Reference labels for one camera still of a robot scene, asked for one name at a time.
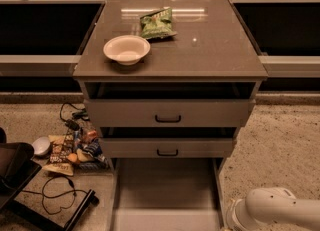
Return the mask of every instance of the drawer front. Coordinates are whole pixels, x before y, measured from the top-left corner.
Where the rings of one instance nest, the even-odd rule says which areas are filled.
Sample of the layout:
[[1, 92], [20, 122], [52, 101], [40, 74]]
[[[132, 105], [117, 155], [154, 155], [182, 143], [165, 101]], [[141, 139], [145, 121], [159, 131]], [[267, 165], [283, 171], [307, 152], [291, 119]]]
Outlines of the drawer front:
[[228, 157], [232, 139], [100, 139], [103, 154], [110, 158]]
[[85, 100], [96, 127], [241, 127], [254, 100]]

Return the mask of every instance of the white bowl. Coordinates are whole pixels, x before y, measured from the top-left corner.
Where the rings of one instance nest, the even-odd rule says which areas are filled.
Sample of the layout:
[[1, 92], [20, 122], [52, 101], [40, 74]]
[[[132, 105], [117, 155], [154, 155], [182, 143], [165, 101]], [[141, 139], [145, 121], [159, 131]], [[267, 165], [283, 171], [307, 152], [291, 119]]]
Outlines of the white bowl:
[[50, 140], [48, 137], [40, 137], [32, 143], [34, 155], [43, 156], [49, 152]]
[[133, 65], [150, 51], [150, 43], [135, 35], [118, 36], [108, 41], [104, 54], [122, 65]]

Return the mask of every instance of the drawer handle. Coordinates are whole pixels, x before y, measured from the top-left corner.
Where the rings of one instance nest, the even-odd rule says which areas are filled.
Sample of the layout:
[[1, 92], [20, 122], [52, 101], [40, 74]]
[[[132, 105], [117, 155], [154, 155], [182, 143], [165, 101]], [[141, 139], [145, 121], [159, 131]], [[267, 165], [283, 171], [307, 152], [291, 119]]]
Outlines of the drawer handle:
[[156, 115], [154, 118], [158, 123], [178, 123], [181, 121], [181, 115], [175, 118], [161, 118], [158, 115]]
[[176, 149], [176, 151], [174, 153], [160, 153], [160, 150], [157, 149], [157, 155], [158, 156], [177, 156], [179, 154], [178, 149]]

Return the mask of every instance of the snack bag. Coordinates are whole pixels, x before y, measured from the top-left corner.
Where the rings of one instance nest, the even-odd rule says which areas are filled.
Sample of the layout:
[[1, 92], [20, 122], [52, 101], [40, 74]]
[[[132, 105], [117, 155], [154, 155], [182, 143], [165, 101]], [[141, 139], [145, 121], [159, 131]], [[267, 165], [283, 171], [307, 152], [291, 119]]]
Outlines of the snack bag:
[[172, 9], [154, 11], [140, 17], [141, 37], [145, 39], [165, 38], [176, 35], [172, 31]]

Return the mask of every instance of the green chip bag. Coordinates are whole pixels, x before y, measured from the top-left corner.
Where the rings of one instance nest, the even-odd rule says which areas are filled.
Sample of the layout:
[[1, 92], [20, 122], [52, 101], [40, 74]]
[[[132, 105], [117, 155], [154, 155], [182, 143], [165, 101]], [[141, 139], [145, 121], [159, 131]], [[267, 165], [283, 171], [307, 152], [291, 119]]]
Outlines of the green chip bag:
[[141, 37], [145, 39], [165, 38], [176, 35], [172, 31], [172, 9], [166, 8], [153, 11], [140, 17], [142, 28]]

